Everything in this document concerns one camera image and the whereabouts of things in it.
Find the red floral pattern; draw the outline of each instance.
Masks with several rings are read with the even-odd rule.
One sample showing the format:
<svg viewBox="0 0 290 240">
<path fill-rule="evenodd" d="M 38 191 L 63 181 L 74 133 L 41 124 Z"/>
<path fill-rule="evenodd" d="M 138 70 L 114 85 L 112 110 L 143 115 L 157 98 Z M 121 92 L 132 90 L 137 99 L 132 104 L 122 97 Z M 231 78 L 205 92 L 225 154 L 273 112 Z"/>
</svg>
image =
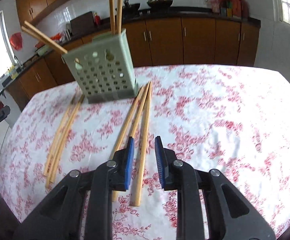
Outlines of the red floral pattern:
<svg viewBox="0 0 290 240">
<path fill-rule="evenodd" d="M 113 239 L 176 238 L 177 194 L 161 190 L 157 135 L 194 168 L 221 170 L 280 236 L 290 225 L 290 84 L 278 72 L 212 65 L 137 68 L 135 76 L 140 85 L 153 81 L 141 206 L 131 206 L 139 174 L 139 125 L 131 187 L 113 203 Z M 73 82 L 36 94 L 2 146 L 0 193 L 20 221 L 55 186 L 45 189 L 46 157 L 64 112 L 80 93 Z M 83 102 L 56 182 L 73 169 L 92 171 L 108 160 L 132 102 Z"/>
</svg>

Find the silver screw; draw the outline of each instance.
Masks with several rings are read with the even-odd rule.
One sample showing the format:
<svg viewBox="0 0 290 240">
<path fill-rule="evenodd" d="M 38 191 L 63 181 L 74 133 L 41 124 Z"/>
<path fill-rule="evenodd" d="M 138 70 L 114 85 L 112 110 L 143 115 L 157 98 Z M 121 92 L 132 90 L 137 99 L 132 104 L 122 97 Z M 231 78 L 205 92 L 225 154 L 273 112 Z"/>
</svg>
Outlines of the silver screw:
<svg viewBox="0 0 290 240">
<path fill-rule="evenodd" d="M 175 160 L 173 162 L 173 164 L 176 166 L 176 167 L 181 167 L 184 165 L 184 163 L 181 161 L 181 160 Z"/>
<path fill-rule="evenodd" d="M 107 167 L 111 167 L 111 168 L 115 167 L 116 164 L 117 164 L 116 161 L 113 161 L 113 160 L 110 160 L 106 163 Z"/>
<path fill-rule="evenodd" d="M 214 177 L 218 177 L 220 175 L 220 171 L 216 170 L 216 169 L 212 169 L 210 171 L 211 175 L 213 175 Z"/>
<path fill-rule="evenodd" d="M 69 175 L 73 178 L 77 178 L 79 176 L 79 171 L 78 170 L 73 170 L 69 173 Z"/>
</svg>

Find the table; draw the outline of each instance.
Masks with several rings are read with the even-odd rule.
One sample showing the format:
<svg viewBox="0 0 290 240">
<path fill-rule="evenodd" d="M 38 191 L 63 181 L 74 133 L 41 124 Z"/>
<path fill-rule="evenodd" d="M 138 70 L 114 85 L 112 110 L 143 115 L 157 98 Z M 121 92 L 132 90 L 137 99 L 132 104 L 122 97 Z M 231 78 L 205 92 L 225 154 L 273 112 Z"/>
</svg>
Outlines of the table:
<svg viewBox="0 0 290 240">
<path fill-rule="evenodd" d="M 195 169 L 223 172 L 280 236 L 290 225 L 290 84 L 285 78 L 265 69 L 219 65 L 144 67 L 135 74 L 141 85 L 149 80 L 153 84 L 142 203 L 130 206 L 133 190 L 121 192 L 113 204 L 113 238 L 176 239 L 177 196 L 160 189 L 154 153 L 157 135 Z M 75 92 L 79 97 L 73 82 L 36 94 L 2 146 L 0 193 L 19 221 L 50 191 L 42 171 Z M 56 182 L 73 169 L 91 171 L 109 159 L 132 101 L 91 105 L 84 101 L 67 138 Z M 132 189 L 138 174 L 140 129 Z"/>
</svg>

